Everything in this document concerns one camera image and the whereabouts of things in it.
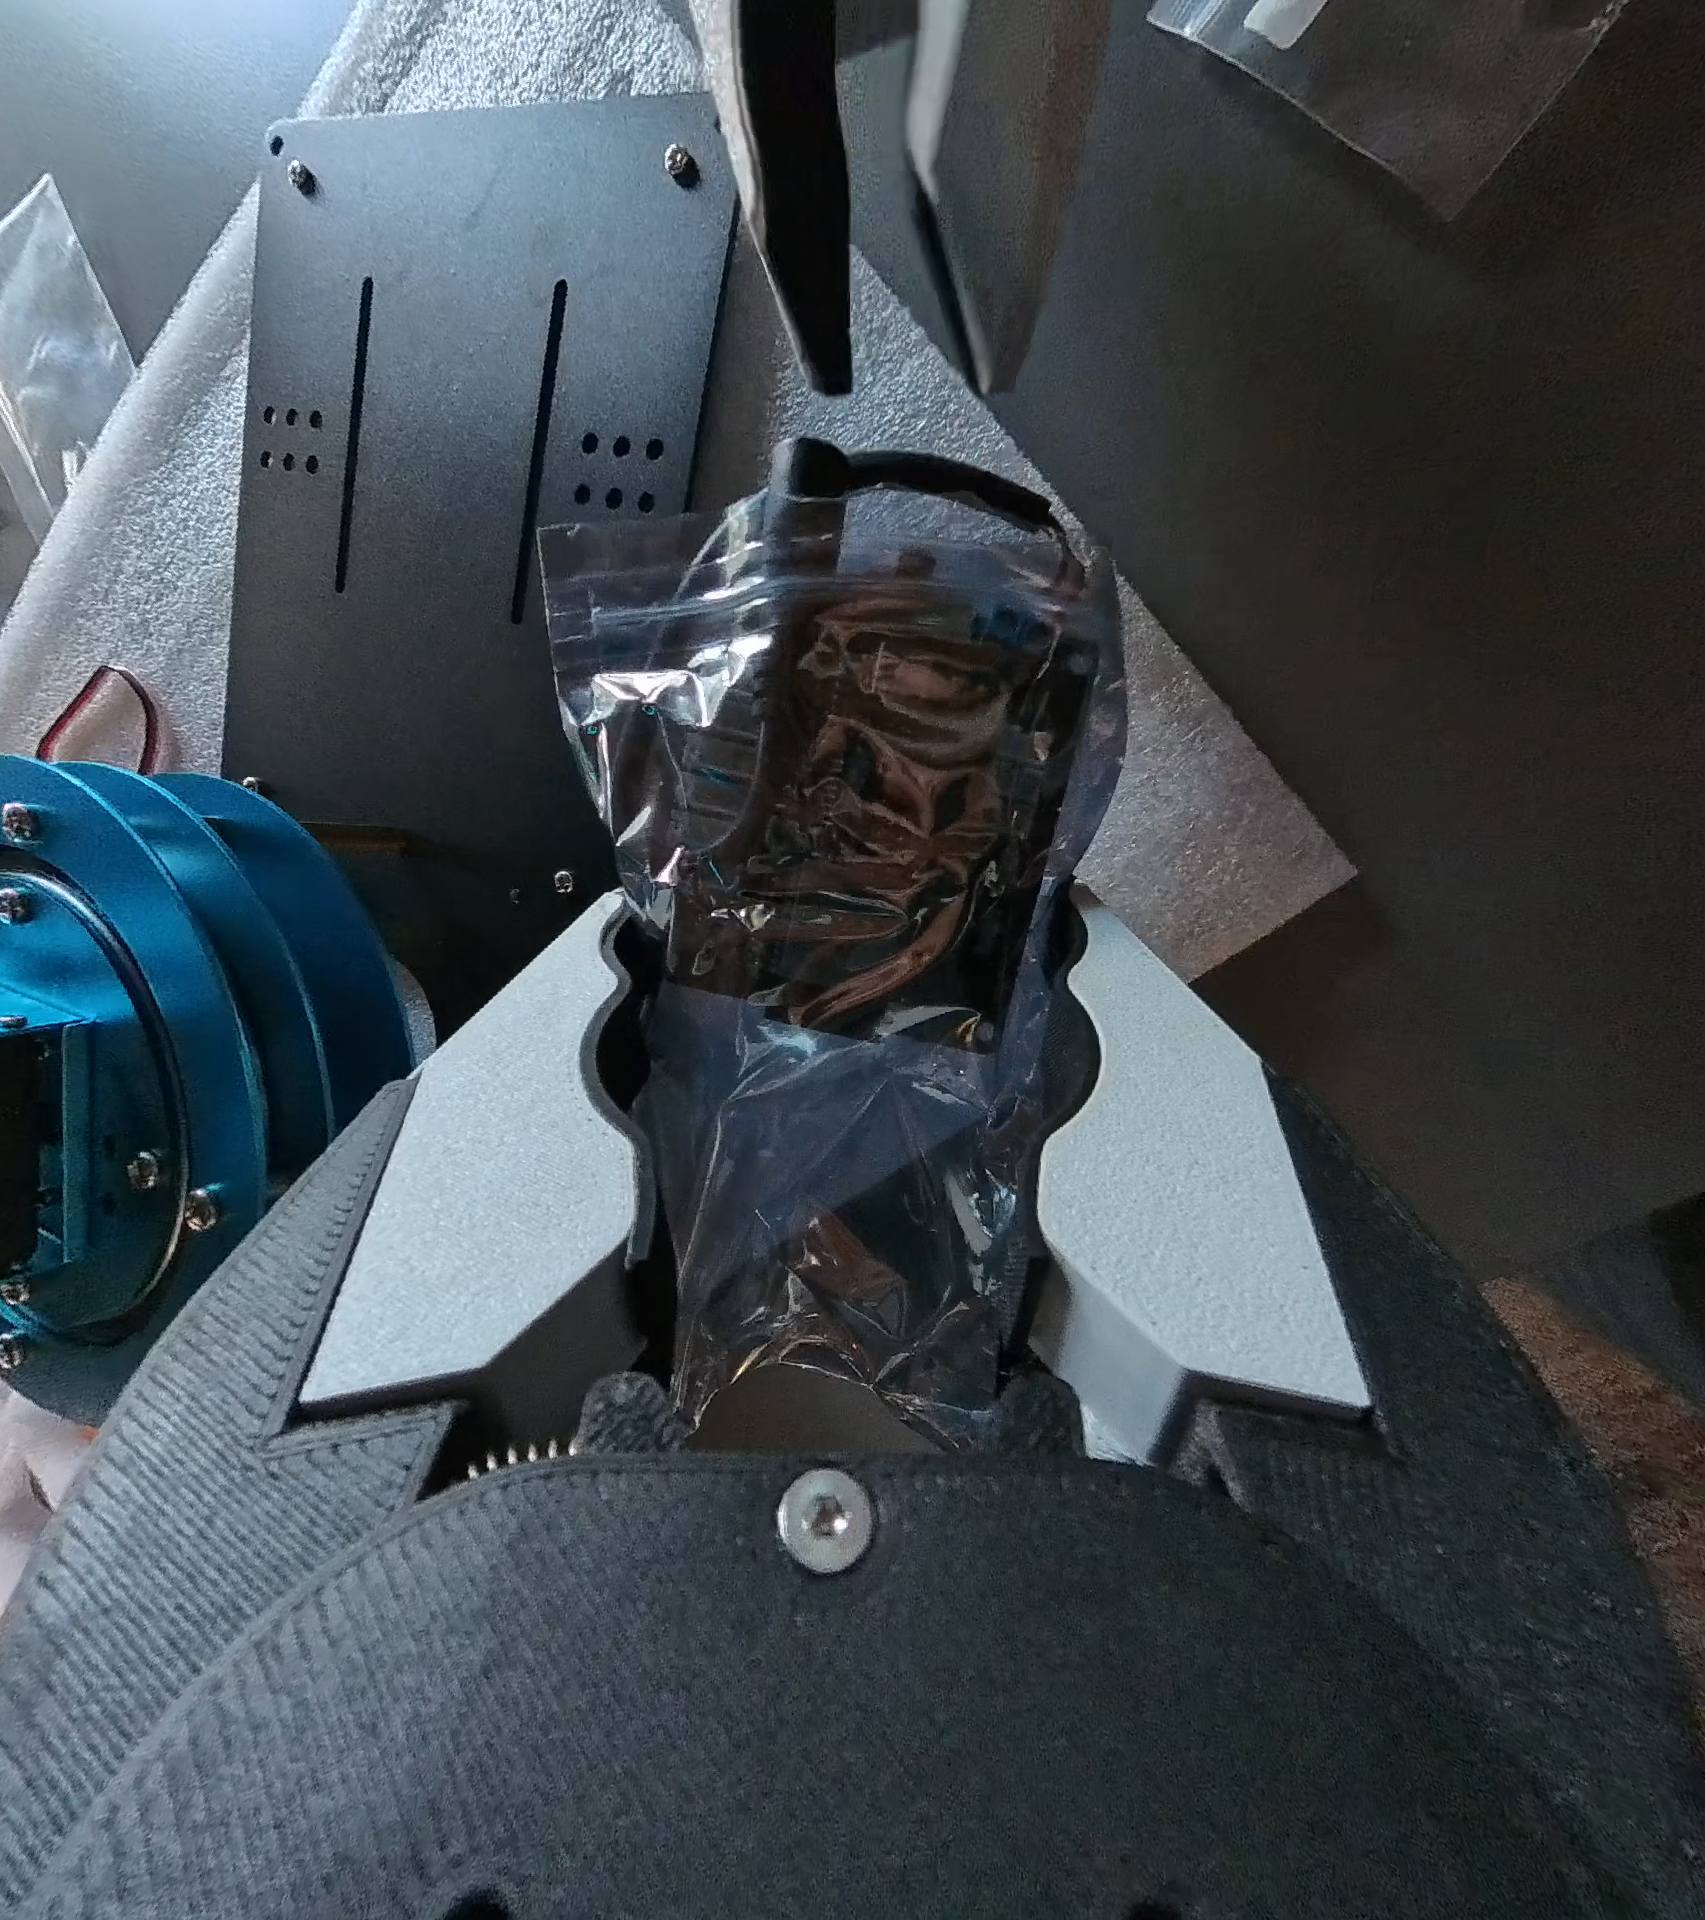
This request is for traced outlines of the black metal base plate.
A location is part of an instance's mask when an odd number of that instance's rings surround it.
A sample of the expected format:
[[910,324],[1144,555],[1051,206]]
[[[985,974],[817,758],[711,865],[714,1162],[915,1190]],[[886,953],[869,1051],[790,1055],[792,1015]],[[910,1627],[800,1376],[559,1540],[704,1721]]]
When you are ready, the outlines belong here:
[[222,769],[414,974],[605,886],[538,536],[689,506],[734,226],[704,89],[264,133]]

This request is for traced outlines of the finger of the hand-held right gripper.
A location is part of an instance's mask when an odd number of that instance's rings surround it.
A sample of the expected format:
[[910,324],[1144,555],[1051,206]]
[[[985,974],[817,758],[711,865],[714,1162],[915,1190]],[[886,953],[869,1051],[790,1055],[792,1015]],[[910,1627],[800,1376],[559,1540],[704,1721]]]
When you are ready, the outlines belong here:
[[817,394],[855,385],[834,1],[693,1],[752,240]]
[[1099,96],[1111,1],[921,1],[906,106],[912,217],[963,377],[1032,350]]

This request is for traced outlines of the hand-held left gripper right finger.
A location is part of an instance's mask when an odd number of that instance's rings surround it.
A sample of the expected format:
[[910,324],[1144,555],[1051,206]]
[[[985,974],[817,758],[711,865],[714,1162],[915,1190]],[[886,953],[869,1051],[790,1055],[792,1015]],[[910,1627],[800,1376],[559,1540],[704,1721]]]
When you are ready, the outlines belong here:
[[1044,1141],[1037,1356],[1088,1417],[1199,1398],[1366,1417],[1372,1391],[1263,1060],[1108,905],[1065,992],[1097,1070]]

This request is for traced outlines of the scattered small clear parts bags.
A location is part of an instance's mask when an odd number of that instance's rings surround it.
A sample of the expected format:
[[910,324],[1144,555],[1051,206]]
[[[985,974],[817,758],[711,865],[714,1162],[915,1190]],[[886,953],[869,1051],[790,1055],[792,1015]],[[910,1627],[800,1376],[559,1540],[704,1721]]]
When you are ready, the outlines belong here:
[[[836,70],[906,44],[919,1],[834,1]],[[664,59],[707,85],[690,1],[557,1],[610,55],[611,25],[658,17]],[[1455,217],[1557,100],[1621,1],[1155,1],[1152,26],[1261,80],[1346,148]],[[124,331],[49,177],[0,218],[0,465],[34,539],[90,458],[134,374]]]

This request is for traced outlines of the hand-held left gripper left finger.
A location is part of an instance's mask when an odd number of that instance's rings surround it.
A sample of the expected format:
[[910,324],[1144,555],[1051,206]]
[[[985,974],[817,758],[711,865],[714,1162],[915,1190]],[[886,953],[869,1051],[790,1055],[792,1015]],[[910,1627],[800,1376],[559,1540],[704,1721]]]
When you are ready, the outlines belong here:
[[627,1271],[655,1196],[601,1074],[630,987],[623,922],[623,900],[593,902],[414,1070],[303,1411],[578,1417],[645,1352]]

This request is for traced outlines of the silver plastic parts bag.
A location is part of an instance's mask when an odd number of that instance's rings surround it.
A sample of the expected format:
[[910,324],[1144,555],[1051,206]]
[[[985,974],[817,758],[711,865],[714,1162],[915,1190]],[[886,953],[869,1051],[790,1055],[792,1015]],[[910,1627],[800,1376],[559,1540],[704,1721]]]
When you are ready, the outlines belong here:
[[1059,918],[1125,756],[1111,555],[1002,470],[825,439],[538,551],[641,990],[678,1411],[792,1374],[995,1444]]

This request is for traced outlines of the white foam sheet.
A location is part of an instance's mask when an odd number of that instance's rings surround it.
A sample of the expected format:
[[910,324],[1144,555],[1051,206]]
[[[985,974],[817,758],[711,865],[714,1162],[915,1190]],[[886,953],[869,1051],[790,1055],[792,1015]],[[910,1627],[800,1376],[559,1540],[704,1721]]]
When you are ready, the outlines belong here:
[[[703,82],[697,29],[660,1],[359,1],[305,110],[525,106]],[[189,769],[218,764],[255,230],[259,188],[248,188],[24,569],[0,623],[0,753],[31,752],[85,673],[109,662],[156,697],[161,739]],[[722,295],[697,509],[756,490],[773,444],[792,433],[948,451],[1055,494],[862,252],[852,295],[858,388],[825,399],[807,388],[744,244]],[[1081,874],[1174,970],[1199,978],[1355,865],[1128,575],[1119,591],[1129,731]]]

